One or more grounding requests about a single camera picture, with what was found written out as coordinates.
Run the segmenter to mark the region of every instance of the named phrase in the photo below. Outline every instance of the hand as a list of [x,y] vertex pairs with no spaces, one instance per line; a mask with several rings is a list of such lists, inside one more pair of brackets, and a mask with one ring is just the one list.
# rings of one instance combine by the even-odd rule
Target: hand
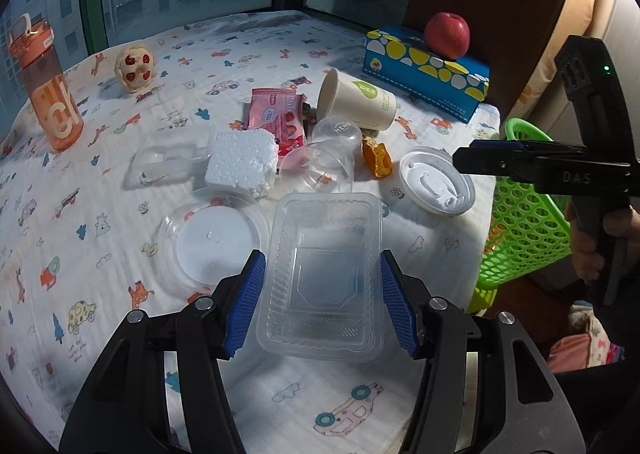
[[[585,281],[595,281],[604,267],[604,257],[597,253],[595,240],[578,228],[571,202],[566,206],[564,217],[571,225],[569,236],[575,271]],[[627,268],[636,264],[640,259],[640,215],[631,207],[610,212],[604,218],[603,228],[611,236],[627,239]]]

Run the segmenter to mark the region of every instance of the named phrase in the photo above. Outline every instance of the water bottle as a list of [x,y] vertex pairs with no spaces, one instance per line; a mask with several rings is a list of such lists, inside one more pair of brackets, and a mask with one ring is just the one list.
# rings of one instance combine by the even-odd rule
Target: water bottle
[[[24,20],[25,29],[14,37],[13,28]],[[31,26],[31,17],[21,15],[9,29],[9,53],[18,60],[24,84],[36,117],[54,151],[64,151],[78,140],[84,122],[69,93],[53,29],[42,19]]]

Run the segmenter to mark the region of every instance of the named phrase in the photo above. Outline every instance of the paper cup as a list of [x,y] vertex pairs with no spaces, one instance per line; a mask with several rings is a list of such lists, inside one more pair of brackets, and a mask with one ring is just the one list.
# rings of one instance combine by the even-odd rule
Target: paper cup
[[384,131],[393,123],[397,107],[393,93],[332,68],[318,96],[318,120],[341,115],[358,127]]

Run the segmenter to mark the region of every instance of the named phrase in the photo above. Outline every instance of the tablecloth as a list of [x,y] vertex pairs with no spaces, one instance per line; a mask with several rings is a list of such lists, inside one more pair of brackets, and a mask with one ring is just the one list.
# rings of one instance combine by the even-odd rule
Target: tablecloth
[[[158,57],[152,89],[126,94],[114,79],[119,48],[90,56],[65,73],[82,111],[78,142],[54,154],[27,103],[0,161],[0,371],[34,425],[57,446],[88,372],[128,311],[179,311],[193,294],[161,275],[162,218],[201,178],[161,185],[130,177],[146,134],[191,124],[243,129],[252,88],[297,89],[314,105],[324,73],[335,66],[362,75],[363,35],[300,12],[238,14],[186,25],[146,40]],[[469,124],[393,91],[399,110],[380,134],[394,160],[417,145],[447,153],[489,138],[498,111],[481,105]],[[384,204],[383,246],[408,275],[464,307],[479,271],[494,179],[475,177],[466,214],[431,215],[403,192],[396,173],[373,180],[356,172],[354,190]],[[188,448],[175,355],[166,357],[168,407],[176,441]],[[270,355],[255,339],[222,375],[247,452],[383,453],[409,417],[422,362],[401,350],[390,322],[372,362],[348,364]],[[320,434],[316,418],[354,404],[370,389],[366,420]]]

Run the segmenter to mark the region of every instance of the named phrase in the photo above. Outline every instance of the round toy with red spots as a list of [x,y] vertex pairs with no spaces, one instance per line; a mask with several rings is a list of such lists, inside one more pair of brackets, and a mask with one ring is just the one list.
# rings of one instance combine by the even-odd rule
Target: round toy with red spots
[[140,41],[127,44],[116,59],[115,74],[130,93],[146,88],[156,74],[156,56]]

